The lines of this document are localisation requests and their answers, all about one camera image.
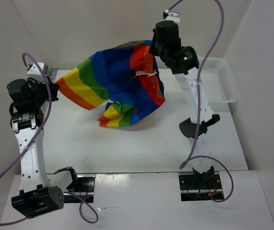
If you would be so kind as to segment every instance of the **yellow stripe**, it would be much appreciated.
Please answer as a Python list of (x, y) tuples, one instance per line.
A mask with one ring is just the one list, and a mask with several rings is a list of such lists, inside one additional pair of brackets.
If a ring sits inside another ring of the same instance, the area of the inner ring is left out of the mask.
[(99, 97), (94, 90), (88, 85), (85, 85), (80, 80), (79, 69), (76, 67), (71, 72), (64, 76), (66, 84), (74, 91), (77, 95), (82, 97), (85, 101), (92, 104), (94, 107), (101, 105), (105, 102), (105, 99)]
[(114, 109), (114, 105), (108, 107), (108, 109), (103, 114), (106, 118), (110, 119), (110, 121), (107, 123), (107, 127), (118, 127), (119, 122), (123, 119), (124, 114), (118, 113)]

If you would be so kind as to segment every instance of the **colorful fabric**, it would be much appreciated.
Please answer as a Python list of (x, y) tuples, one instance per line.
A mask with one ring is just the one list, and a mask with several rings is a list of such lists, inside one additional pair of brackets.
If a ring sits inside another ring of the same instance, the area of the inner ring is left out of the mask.
[(165, 101), (151, 41), (135, 41), (99, 51), (59, 79), (59, 90), (91, 110), (107, 100), (100, 126), (130, 126)]

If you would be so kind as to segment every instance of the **white string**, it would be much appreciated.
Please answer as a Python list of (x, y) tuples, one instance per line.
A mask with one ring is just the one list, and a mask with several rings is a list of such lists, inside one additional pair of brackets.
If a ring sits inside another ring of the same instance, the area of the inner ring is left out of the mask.
[(144, 71), (137, 71), (136, 72), (136, 76), (147, 75), (148, 77), (151, 77), (151, 76), (154, 76), (155, 74), (157, 74), (156, 71), (154, 71), (154, 73), (145, 73)]

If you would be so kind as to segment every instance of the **black plastic part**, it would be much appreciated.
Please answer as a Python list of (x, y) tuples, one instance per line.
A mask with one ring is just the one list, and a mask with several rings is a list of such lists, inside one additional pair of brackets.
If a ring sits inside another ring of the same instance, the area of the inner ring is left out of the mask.
[(93, 176), (78, 177), (78, 182), (74, 187), (74, 192), (94, 192), (94, 182), (95, 178)]
[[(52, 101), (57, 101), (59, 85), (52, 83), (49, 78), (48, 82)], [(7, 89), (9, 96), (13, 100), (11, 108), (14, 107), (18, 114), (37, 111), (48, 99), (46, 85), (32, 78), (28, 78), (27, 80), (16, 79), (7, 85)]]
[[(207, 122), (202, 122), (199, 126), (198, 136), (200, 136), (203, 133), (206, 133), (207, 128), (217, 123), (218, 121), (220, 121), (220, 116), (218, 114), (214, 114), (212, 115), (212, 119), (210, 119)], [(183, 133), (185, 137), (195, 138), (196, 123), (192, 123), (190, 118), (182, 121), (179, 127), (180, 131)]]
[(75, 170), (71, 166), (66, 167), (66, 168), (62, 168), (62, 169), (58, 169), (53, 174), (57, 174), (57, 173), (64, 172), (64, 171), (69, 171), (70, 175), (71, 175), (71, 178), (72, 178), (71, 184), (69, 184), (66, 189), (69, 192), (74, 192), (75, 186), (78, 183), (78, 176), (77, 176)]
[[(65, 195), (65, 204), (68, 204), (68, 203), (80, 203), (80, 200), (77, 199), (75, 196), (72, 196), (72, 195)], [(85, 199), (86, 196), (85, 195), (80, 195), (79, 196), (80, 198), (82, 199)], [(93, 196), (89, 196), (87, 199), (86, 199), (86, 202), (87, 203), (93, 203)]]
[(159, 22), (153, 32), (149, 53), (160, 57), (173, 74), (188, 74), (188, 70), (199, 68), (195, 50), (190, 46), (181, 46), (179, 27), (175, 22)]
[(43, 122), (44, 115), (41, 109), (34, 112), (19, 114), (19, 113), (14, 113), (13, 106), (10, 106), (9, 111), (10, 111), (10, 114), (12, 114), (11, 127), (14, 123), (17, 123), (18, 130), (32, 127), (32, 119), (35, 119), (36, 126), (41, 126)]
[[(217, 193), (213, 196), (214, 200), (223, 200), (222, 193)], [(208, 193), (181, 193), (181, 201), (198, 201), (198, 200), (211, 200)]]
[[(182, 201), (211, 200), (210, 195), (215, 191), (214, 185), (217, 189), (222, 190), (219, 174), (214, 174), (202, 187), (196, 182), (195, 175), (179, 175), (179, 184)], [(217, 192), (213, 198), (215, 200), (222, 200), (224, 199), (224, 195), (221, 192)]]
[(36, 190), (27, 193), (21, 190), (18, 196), (11, 198), (12, 207), (29, 219), (62, 209), (64, 203), (63, 192), (57, 186), (38, 185)]
[(168, 14), (167, 14), (166, 12), (163, 12), (163, 13), (162, 13), (162, 18), (163, 18), (163, 19), (166, 19), (167, 17), (168, 17)]
[(199, 188), (205, 188), (208, 182), (214, 177), (215, 169), (213, 166), (207, 172), (199, 173), (193, 168), (194, 180)]

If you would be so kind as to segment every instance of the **white table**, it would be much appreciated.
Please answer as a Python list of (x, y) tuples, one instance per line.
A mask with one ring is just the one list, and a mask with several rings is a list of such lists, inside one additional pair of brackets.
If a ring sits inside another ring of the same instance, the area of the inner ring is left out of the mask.
[[(94, 203), (99, 221), (92, 225), (79, 215), (79, 204), (0, 230), (274, 230), (274, 223), (257, 173), (231, 172), (235, 189), (224, 203), (181, 202), (178, 173), (98, 174)], [(59, 183), (60, 175), (49, 176)], [(2, 221), (23, 216), (11, 207), (11, 197), (19, 193), (20, 175), (15, 176)], [(230, 191), (226, 172), (220, 172), (225, 194)], [(91, 219), (91, 211), (84, 207)]]
[[(57, 79), (69, 70), (59, 70)], [(191, 146), (179, 130), (189, 117), (182, 90), (169, 69), (161, 69), (166, 102), (131, 127), (99, 127), (105, 107), (88, 111), (61, 93), (45, 126), (44, 156), (47, 173), (72, 166), (78, 173), (177, 172)], [(227, 104), (211, 104), (221, 120), (209, 128), (211, 156), (230, 170), (247, 170)], [(213, 164), (216, 170), (223, 170)], [(184, 171), (191, 171), (188, 164)]]

